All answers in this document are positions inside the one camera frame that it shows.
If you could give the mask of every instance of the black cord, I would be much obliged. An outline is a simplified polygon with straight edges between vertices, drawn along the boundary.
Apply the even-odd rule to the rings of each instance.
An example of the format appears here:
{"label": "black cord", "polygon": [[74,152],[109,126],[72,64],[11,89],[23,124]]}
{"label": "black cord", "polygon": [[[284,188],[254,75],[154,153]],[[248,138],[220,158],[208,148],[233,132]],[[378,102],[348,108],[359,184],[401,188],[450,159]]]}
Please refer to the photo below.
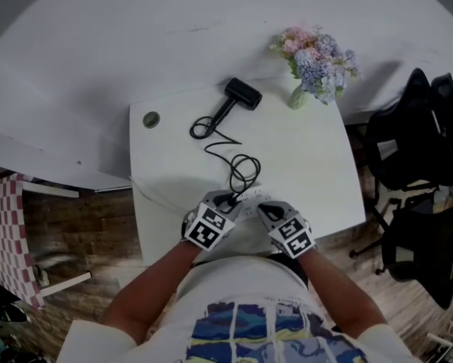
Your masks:
{"label": "black cord", "polygon": [[[239,198],[240,195],[242,195],[248,188],[250,188],[257,180],[259,177],[259,173],[262,170],[262,165],[259,162],[258,159],[255,157],[248,156],[247,154],[237,154],[233,159],[230,161],[226,159],[225,157],[221,156],[220,154],[217,154],[215,152],[212,152],[209,150],[211,147],[215,147],[218,145],[227,145],[227,144],[233,144],[233,145],[242,145],[239,141],[233,140],[232,138],[223,135],[221,132],[218,132],[216,127],[211,126],[211,120],[213,118],[206,116],[206,117],[201,117],[197,119],[192,127],[189,129],[189,134],[191,135],[192,138],[196,140],[203,140],[205,138],[208,138],[211,136],[213,133],[216,133],[223,137],[226,141],[220,141],[220,142],[214,142],[212,144],[207,145],[204,148],[204,151],[207,154],[212,154],[213,156],[219,157],[221,160],[223,160],[225,163],[229,165],[229,168],[231,170],[231,174],[229,175],[229,188],[231,191],[235,194],[230,200],[229,203],[235,203],[236,200]],[[196,128],[197,127],[203,127],[204,128],[204,133],[202,135],[198,135],[196,133]],[[241,171],[238,169],[238,167],[242,164],[245,163],[246,161],[250,161],[254,166],[255,166],[255,172],[252,175],[244,175],[241,173]],[[233,180],[237,179],[238,181],[242,182],[243,184],[241,186],[233,186]]]}

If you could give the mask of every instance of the hydrangea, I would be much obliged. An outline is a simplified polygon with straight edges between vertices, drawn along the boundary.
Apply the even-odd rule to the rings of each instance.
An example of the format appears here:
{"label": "hydrangea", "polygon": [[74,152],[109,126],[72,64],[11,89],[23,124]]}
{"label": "hydrangea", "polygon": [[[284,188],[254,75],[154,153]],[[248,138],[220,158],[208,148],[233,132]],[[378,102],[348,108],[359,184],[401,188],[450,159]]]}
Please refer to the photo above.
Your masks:
{"label": "hydrangea", "polygon": [[319,35],[315,48],[319,53],[328,57],[342,56],[342,50],[335,39],[330,35]]}
{"label": "hydrangea", "polygon": [[299,27],[286,29],[270,48],[288,60],[302,89],[324,104],[343,93],[347,73],[361,75],[355,52],[344,53],[332,36],[321,33],[321,27],[314,27],[313,33]]}

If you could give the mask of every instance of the white table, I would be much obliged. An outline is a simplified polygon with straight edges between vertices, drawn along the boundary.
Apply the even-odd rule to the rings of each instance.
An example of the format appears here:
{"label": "white table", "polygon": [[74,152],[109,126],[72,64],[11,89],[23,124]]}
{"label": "white table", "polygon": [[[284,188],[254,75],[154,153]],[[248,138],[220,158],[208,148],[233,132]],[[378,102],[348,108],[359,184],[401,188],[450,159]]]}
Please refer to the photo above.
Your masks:
{"label": "white table", "polygon": [[[309,220],[316,238],[362,223],[361,188],[336,104],[325,106],[314,99],[300,110],[291,110],[286,100],[298,81],[248,83],[263,94],[262,102],[254,111],[237,105],[218,127],[243,145],[213,149],[229,158],[238,153],[258,158],[262,164],[259,181],[273,198],[296,207]],[[208,191],[228,188],[229,168],[203,151],[220,138],[194,140],[188,133],[197,118],[213,115],[224,100],[223,87],[213,86],[131,106],[134,203],[146,265],[178,242],[184,214]],[[150,111],[159,113],[160,122],[146,129],[143,117]],[[224,241],[228,242],[225,251],[271,249],[257,221],[237,225]]]}

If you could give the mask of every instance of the pink flower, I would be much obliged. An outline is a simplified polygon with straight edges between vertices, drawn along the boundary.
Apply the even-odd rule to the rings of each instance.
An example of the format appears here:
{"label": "pink flower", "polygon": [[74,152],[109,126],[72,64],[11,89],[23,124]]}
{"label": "pink flower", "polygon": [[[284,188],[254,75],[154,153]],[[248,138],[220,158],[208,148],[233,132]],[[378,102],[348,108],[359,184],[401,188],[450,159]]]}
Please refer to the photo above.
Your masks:
{"label": "pink flower", "polygon": [[284,31],[283,37],[285,39],[299,39],[303,36],[304,32],[300,27],[290,27]]}
{"label": "pink flower", "polygon": [[304,42],[313,43],[313,42],[317,41],[317,38],[318,37],[316,35],[314,35],[313,33],[309,33],[307,31],[305,31],[305,33],[303,34],[302,40]]}
{"label": "pink flower", "polygon": [[282,51],[287,54],[291,54],[293,56],[293,55],[295,55],[295,53],[298,50],[301,50],[302,47],[303,47],[303,43],[300,42],[299,40],[287,39],[284,43],[284,47],[282,48]]}

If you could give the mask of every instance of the chair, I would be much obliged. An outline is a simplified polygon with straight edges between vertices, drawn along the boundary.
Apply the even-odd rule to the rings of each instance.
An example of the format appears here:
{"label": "chair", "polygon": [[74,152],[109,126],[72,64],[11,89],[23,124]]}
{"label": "chair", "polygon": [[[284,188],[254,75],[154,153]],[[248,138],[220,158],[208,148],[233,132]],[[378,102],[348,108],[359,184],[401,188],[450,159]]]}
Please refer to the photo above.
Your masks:
{"label": "chair", "polygon": [[417,280],[447,309],[453,297],[453,207],[437,214],[396,209],[390,225],[382,220],[385,231],[377,245],[383,268],[376,275],[388,271],[398,282]]}
{"label": "chair", "polygon": [[431,82],[431,87],[436,96],[434,107],[436,118],[453,153],[453,78],[451,74],[435,78]]}
{"label": "chair", "polygon": [[[433,110],[437,98],[423,71],[416,69],[399,102],[377,111],[369,119],[365,135],[358,130],[361,125],[347,127],[361,142],[364,164],[375,177],[374,205],[379,199],[379,182],[393,191],[453,185],[453,156]],[[383,159],[378,144],[388,141],[396,143],[397,151]],[[419,180],[428,184],[409,187]]]}

